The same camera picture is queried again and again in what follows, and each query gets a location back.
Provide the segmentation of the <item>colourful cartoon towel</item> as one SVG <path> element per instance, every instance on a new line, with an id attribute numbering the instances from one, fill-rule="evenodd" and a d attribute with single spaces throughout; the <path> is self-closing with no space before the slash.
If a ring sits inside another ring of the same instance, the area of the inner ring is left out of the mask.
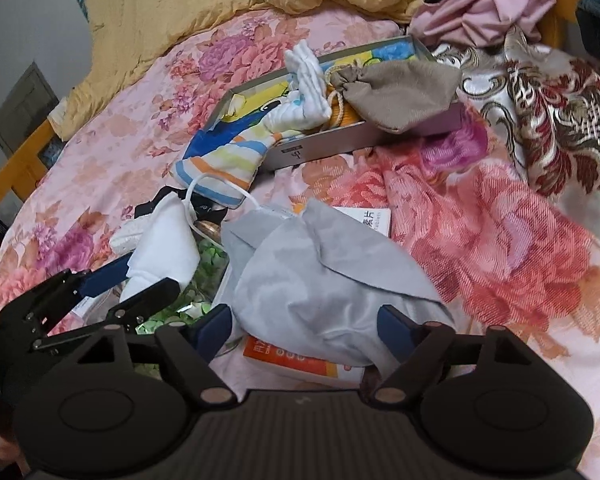
<path id="1" fill-rule="evenodd" d="M 330 83 L 330 74 L 343 66 L 347 65 L 323 70 L 326 81 L 326 99 L 332 106 L 332 111 L 335 108 L 335 102 L 346 102 Z M 207 154 L 192 157 L 184 154 L 182 159 L 174 162 L 171 168 L 172 176 L 182 185 L 195 185 L 197 194 L 213 200 L 223 207 L 236 208 L 242 203 L 242 196 L 236 191 L 236 188 L 244 190 L 250 188 L 265 156 L 273 146 L 295 136 L 306 136 L 327 125 L 325 122 L 321 127 L 303 132 L 288 130 L 282 133 L 272 133 L 265 128 L 262 119 L 257 124 L 238 133 L 230 142 Z"/>

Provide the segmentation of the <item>red gold brocade cloth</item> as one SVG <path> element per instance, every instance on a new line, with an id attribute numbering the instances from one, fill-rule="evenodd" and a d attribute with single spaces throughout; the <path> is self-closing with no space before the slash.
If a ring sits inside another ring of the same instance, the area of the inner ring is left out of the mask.
<path id="1" fill-rule="evenodd" d="M 458 97 L 504 141 L 521 179 L 600 240 L 600 74 L 519 28 L 496 47 L 431 54 L 462 71 Z"/>

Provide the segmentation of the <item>grey shallow box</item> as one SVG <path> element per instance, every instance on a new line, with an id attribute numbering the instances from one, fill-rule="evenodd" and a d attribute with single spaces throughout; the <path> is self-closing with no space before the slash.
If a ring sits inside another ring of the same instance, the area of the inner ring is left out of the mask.
<path id="1" fill-rule="evenodd" d="M 409 36 L 400 36 L 322 55 L 318 62 L 322 70 L 330 70 L 341 65 L 367 66 L 410 58 L 430 61 L 432 56 L 419 41 Z M 207 154 L 260 122 L 266 113 L 283 101 L 289 90 L 289 79 L 286 70 L 276 70 L 228 90 L 211 113 L 208 122 L 189 142 L 185 155 L 192 157 Z M 334 105 L 332 118 L 326 126 L 307 136 L 295 136 L 279 142 L 265 156 L 261 169 L 275 171 L 391 141 L 389 133 L 364 122 L 348 103 L 335 102 Z M 415 136 L 441 136 L 449 133 L 460 126 L 463 113 L 464 105 L 455 98 L 446 112 L 411 128 L 410 133 Z"/>

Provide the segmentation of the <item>light grey cloth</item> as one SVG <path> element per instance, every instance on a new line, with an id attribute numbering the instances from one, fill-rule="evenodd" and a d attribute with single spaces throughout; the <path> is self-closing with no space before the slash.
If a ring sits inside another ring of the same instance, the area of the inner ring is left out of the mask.
<path id="1" fill-rule="evenodd" d="M 260 207 L 222 227 L 230 258 L 218 302 L 235 325 L 278 348 L 387 374 L 396 359 L 377 315 L 391 304 L 416 323 L 453 318 L 399 245 L 319 200 L 301 214 Z"/>

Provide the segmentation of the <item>white printed card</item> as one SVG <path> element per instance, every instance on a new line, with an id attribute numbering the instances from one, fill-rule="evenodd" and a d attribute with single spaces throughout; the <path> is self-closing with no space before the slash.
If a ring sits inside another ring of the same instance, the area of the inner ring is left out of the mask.
<path id="1" fill-rule="evenodd" d="M 390 236 L 391 210 L 389 208 L 336 207 L 336 210 L 385 237 Z"/>

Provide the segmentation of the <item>taupe drawstring pouch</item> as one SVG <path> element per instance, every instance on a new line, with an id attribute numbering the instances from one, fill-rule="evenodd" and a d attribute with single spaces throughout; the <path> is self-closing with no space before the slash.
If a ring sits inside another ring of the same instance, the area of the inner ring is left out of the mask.
<path id="1" fill-rule="evenodd" d="M 330 74 L 330 83 L 358 116 L 393 134 L 446 112 L 461 80 L 458 68 L 417 58 L 348 65 Z"/>

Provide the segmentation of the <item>white fluffy cloth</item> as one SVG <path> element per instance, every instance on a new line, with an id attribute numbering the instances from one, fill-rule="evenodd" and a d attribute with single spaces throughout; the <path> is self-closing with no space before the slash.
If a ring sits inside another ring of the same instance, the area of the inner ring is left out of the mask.
<path id="1" fill-rule="evenodd" d="M 131 255 L 120 301 L 163 278 L 176 281 L 181 294 L 200 263 L 184 203 L 174 192 L 164 196 L 151 214 L 123 223 L 110 238 L 109 246 L 116 256 Z"/>

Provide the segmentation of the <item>pink floral bedsheet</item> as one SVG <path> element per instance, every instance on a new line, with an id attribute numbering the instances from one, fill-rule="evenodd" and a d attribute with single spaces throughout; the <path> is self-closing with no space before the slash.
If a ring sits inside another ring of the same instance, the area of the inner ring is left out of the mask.
<path id="1" fill-rule="evenodd" d="M 326 54 L 398 33 L 339 8 L 254 11 L 175 46 L 69 141 L 21 207 L 0 248 L 0 310 L 61 270 L 109 261 L 114 232 L 171 182 L 222 96 L 278 70 L 298 41 Z M 306 162 L 254 192 L 289 209 L 310 198 L 389 208 L 393 240 L 461 330 L 507 325 L 585 397 L 595 427 L 581 467 L 600 479 L 600 240 L 521 179 L 504 141 L 466 105 L 468 125 L 439 141 Z"/>

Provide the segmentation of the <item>wooden bed frame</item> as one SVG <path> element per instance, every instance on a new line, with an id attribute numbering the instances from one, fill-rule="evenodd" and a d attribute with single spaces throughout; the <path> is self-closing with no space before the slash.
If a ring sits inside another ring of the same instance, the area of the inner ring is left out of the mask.
<path id="1" fill-rule="evenodd" d="M 54 129 L 45 119 L 20 145 L 0 170 L 0 203 L 8 192 L 25 202 L 35 191 L 47 172 L 40 153 L 55 138 Z"/>

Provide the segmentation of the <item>white baby socks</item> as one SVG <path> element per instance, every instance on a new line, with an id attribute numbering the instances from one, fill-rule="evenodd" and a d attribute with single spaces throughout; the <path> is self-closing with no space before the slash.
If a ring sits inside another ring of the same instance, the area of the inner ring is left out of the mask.
<path id="1" fill-rule="evenodd" d="M 321 127 L 332 116 L 326 99 L 326 81 L 317 57 L 306 40 L 284 52 L 289 91 L 283 101 L 262 119 L 272 133 L 309 131 Z"/>

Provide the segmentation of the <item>pink crumpled cloth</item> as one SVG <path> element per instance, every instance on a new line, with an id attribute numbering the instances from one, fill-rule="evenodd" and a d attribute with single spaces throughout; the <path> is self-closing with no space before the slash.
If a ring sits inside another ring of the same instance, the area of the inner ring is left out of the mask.
<path id="1" fill-rule="evenodd" d="M 517 27 L 533 42 L 559 48 L 579 0 L 440 0 L 418 8 L 408 30 L 423 44 L 493 47 Z"/>

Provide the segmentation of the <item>orange white box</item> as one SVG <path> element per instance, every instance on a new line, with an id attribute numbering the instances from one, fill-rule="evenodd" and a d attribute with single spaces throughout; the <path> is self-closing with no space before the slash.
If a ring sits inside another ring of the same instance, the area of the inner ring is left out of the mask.
<path id="1" fill-rule="evenodd" d="M 251 364 L 267 372 L 340 389 L 358 388 L 365 373 L 364 367 L 300 356 L 253 336 L 246 338 L 242 355 Z"/>

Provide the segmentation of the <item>green patterned item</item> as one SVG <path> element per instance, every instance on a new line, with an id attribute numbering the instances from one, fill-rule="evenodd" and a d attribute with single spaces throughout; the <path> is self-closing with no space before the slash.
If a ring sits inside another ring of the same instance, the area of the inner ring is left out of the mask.
<path id="1" fill-rule="evenodd" d="M 223 249 L 208 240 L 201 240 L 198 250 L 200 263 L 192 280 L 177 300 L 137 326 L 135 330 L 139 335 L 153 334 L 160 326 L 173 322 L 193 325 L 212 309 L 211 304 L 227 268 L 228 257 Z"/>

